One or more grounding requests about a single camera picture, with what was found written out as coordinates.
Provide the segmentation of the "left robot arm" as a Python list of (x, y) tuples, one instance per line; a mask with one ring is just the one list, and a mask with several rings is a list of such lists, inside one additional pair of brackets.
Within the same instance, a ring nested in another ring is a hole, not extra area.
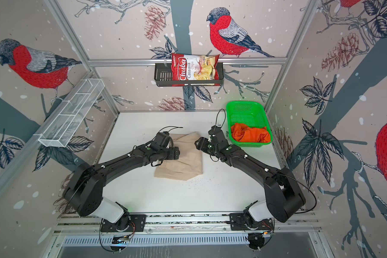
[(165, 160), (178, 160), (180, 150), (168, 132), (158, 132), (149, 142), (113, 160), (80, 165), (63, 192), (63, 197), (81, 217), (96, 216), (110, 223), (127, 221), (128, 210), (103, 197), (104, 187), (134, 169), (151, 165), (157, 167)]

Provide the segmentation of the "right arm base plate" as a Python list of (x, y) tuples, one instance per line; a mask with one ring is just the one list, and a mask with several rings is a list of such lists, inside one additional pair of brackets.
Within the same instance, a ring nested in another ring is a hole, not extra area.
[(275, 220), (273, 218), (262, 221), (254, 220), (249, 214), (231, 213), (227, 222), (232, 231), (272, 231)]

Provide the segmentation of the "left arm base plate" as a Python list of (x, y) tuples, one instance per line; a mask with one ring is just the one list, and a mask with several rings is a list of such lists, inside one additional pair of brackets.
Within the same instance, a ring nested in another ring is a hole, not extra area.
[(111, 223), (108, 220), (103, 220), (101, 223), (102, 233), (116, 233), (116, 232), (143, 232), (146, 224), (146, 215), (130, 214), (120, 218), (116, 223)]

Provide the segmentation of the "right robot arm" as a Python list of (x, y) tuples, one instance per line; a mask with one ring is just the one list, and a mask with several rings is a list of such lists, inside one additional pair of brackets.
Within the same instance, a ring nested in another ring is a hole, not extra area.
[(300, 185), (288, 168), (271, 167), (248, 155), (239, 146), (229, 144), (220, 127), (213, 126), (209, 137), (200, 137), (195, 146), (244, 172), (263, 187), (265, 200), (254, 202), (243, 211), (244, 224), (249, 228), (271, 218), (284, 223), (306, 204)]

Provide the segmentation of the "beige shorts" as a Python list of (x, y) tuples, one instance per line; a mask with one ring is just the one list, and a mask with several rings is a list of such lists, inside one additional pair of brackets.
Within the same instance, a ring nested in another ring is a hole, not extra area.
[(198, 132), (190, 134), (171, 134), (175, 147), (179, 148), (177, 160), (165, 160), (155, 170), (154, 177), (187, 181), (203, 174), (203, 154), (196, 149), (195, 141), (200, 138)]

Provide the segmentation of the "orange shorts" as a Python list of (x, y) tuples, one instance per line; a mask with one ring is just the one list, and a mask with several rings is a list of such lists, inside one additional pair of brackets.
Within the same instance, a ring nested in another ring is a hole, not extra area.
[(231, 136), (240, 143), (270, 143), (272, 140), (266, 127), (249, 127), (241, 123), (231, 126)]

